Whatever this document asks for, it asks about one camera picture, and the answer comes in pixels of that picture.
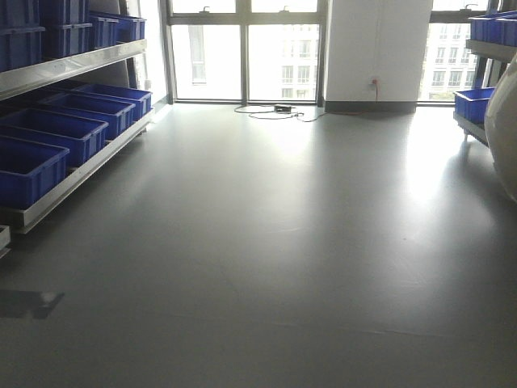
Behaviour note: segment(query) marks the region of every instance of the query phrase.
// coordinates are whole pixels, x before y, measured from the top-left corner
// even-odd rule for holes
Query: building window
[[[465,86],[472,86],[474,84],[475,71],[468,71],[467,78],[465,79]]]
[[[469,59],[470,59],[470,50],[466,48],[465,50],[463,50],[463,55],[461,56],[461,63],[466,65],[469,63]]]
[[[444,57],[445,57],[445,47],[438,47],[438,52],[436,53],[435,63],[443,63]]]
[[[284,58],[293,58],[294,57],[294,42],[292,40],[284,40]]]
[[[298,66],[298,83],[309,83],[310,66]]]
[[[192,83],[207,83],[204,63],[204,29],[203,26],[188,26],[191,45]]]
[[[444,24],[439,30],[439,38],[442,40],[447,39],[447,24]]]
[[[454,33],[452,34],[452,39],[459,40],[461,38],[461,24],[454,25]]]
[[[451,47],[451,51],[449,52],[449,63],[456,63],[457,57],[458,57],[458,48]]]
[[[433,83],[432,86],[443,86],[443,82],[445,80],[445,72],[444,71],[435,71],[433,73]]]
[[[306,99],[307,95],[309,94],[309,91],[296,91],[296,97],[299,99]]]
[[[292,83],[292,66],[282,66],[282,83]]]
[[[310,58],[310,40],[300,41],[300,58]]]
[[[459,86],[461,84],[462,71],[452,71],[451,77],[449,78],[449,86]]]
[[[292,98],[292,89],[282,89],[282,98],[291,99]]]

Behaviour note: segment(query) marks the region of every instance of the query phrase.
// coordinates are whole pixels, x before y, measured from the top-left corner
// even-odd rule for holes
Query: dark floor patch
[[[46,319],[63,296],[0,289],[0,318]]]

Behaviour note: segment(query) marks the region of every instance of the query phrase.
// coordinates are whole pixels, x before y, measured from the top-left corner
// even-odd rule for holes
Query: window frame
[[[172,1],[174,0],[160,0],[162,9],[165,9],[166,26],[168,30],[167,35],[167,49],[173,58],[174,52],[172,47],[172,39],[170,38],[170,29],[174,25],[238,25],[241,31],[241,74],[242,74],[242,97],[241,103],[248,104],[250,102],[250,63],[249,63],[249,27],[251,25],[273,25],[273,24],[292,24],[305,25],[316,24],[319,26],[319,47],[309,49],[309,58],[313,55],[312,52],[317,50],[318,59],[317,67],[319,69],[316,81],[316,95],[315,101],[318,106],[323,105],[323,74],[325,72],[325,47],[326,47],[326,20],[328,13],[328,1],[317,0],[316,12],[252,12],[251,0],[235,0],[235,13],[173,13]],[[174,63],[171,66],[170,74],[170,89],[175,93],[175,71]],[[181,101],[177,96],[173,95],[173,101]]]

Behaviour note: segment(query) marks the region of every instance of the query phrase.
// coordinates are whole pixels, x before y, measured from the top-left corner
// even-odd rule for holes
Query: glass window pane
[[[234,13],[235,0],[171,0],[172,12],[197,14],[203,10],[211,13]]]
[[[316,99],[319,26],[250,26],[250,99]]]
[[[434,0],[433,11],[458,11],[469,5],[470,10],[486,11],[489,0]]]
[[[241,99],[239,26],[173,26],[172,39],[179,99]]]
[[[252,12],[316,12],[317,0],[251,0]]]
[[[453,34],[459,34],[459,39],[455,39]],[[468,24],[430,24],[420,101],[453,101],[453,91],[472,86],[473,76],[470,74],[476,70],[477,57],[464,48],[469,34]]]

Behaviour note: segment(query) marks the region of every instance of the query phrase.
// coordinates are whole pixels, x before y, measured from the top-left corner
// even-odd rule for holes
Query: shelf rack
[[[7,246],[11,242],[11,230],[9,226],[0,225],[0,259],[7,254]]]
[[[472,54],[476,54],[480,57],[492,58],[504,63],[510,63],[514,59],[515,54],[517,54],[517,47],[482,42],[480,40],[467,40],[465,47],[470,49]],[[483,124],[474,124],[456,113],[454,114],[454,119],[464,130],[465,136],[471,135],[485,146],[488,146],[485,126]]]
[[[482,42],[480,40],[467,40],[465,47],[470,49],[472,54],[505,63],[510,63],[517,53],[517,47],[503,46],[502,44]]]
[[[136,40],[72,57],[5,71],[0,73],[0,100],[134,57],[143,53],[146,47],[146,40]]]
[[[146,40],[137,40],[0,73],[0,101],[129,59],[143,53],[146,47]],[[10,236],[10,230],[14,233],[28,233],[132,139],[143,133],[152,118],[153,111],[142,117],[85,164],[74,170],[30,208],[25,210],[0,208],[0,224],[10,226],[0,226],[0,258],[6,254],[6,246],[10,241],[7,236]]]

